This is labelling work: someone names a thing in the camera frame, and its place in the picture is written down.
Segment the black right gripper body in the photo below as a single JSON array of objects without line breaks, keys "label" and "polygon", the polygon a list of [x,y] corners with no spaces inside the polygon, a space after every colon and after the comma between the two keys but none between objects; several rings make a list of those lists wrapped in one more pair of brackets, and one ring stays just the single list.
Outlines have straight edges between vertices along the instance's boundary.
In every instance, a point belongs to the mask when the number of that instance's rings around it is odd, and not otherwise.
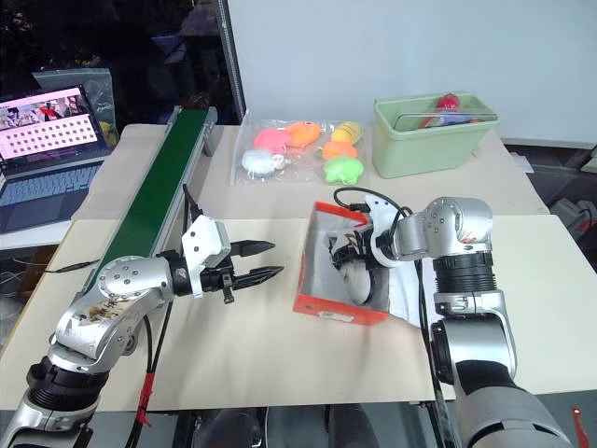
[{"label": "black right gripper body", "polygon": [[353,254],[348,256],[347,265],[360,266],[367,271],[377,268],[377,260],[373,256],[371,249],[371,235],[372,228],[347,231],[345,233],[349,246],[353,250]]}]

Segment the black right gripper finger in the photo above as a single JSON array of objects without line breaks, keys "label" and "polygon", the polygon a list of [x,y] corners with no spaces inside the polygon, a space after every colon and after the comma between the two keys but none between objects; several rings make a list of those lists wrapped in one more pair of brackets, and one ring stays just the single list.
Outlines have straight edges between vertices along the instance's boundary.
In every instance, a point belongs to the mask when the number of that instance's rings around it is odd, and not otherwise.
[{"label": "black right gripper finger", "polygon": [[328,252],[331,263],[337,271],[340,271],[355,260],[355,248],[350,244],[342,246],[331,245],[328,248]]}]

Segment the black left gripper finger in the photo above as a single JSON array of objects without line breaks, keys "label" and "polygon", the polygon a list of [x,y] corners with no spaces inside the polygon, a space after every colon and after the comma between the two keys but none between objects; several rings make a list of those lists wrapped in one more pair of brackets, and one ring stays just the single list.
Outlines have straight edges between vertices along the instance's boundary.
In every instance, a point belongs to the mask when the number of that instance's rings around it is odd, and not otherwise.
[{"label": "black left gripper finger", "polygon": [[275,247],[275,243],[263,240],[241,240],[230,244],[231,257],[251,257]]},{"label": "black left gripper finger", "polygon": [[250,270],[242,275],[234,275],[232,280],[232,289],[240,290],[248,287],[260,285],[284,269],[283,266],[264,266]]}]

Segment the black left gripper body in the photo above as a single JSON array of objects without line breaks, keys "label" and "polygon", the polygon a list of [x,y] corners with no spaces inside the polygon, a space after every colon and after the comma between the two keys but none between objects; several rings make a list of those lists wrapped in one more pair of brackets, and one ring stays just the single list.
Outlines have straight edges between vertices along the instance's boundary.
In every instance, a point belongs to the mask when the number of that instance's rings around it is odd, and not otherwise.
[{"label": "black left gripper body", "polygon": [[213,268],[205,268],[200,275],[203,292],[222,291],[224,303],[234,303],[234,266],[230,257],[225,257]]}]

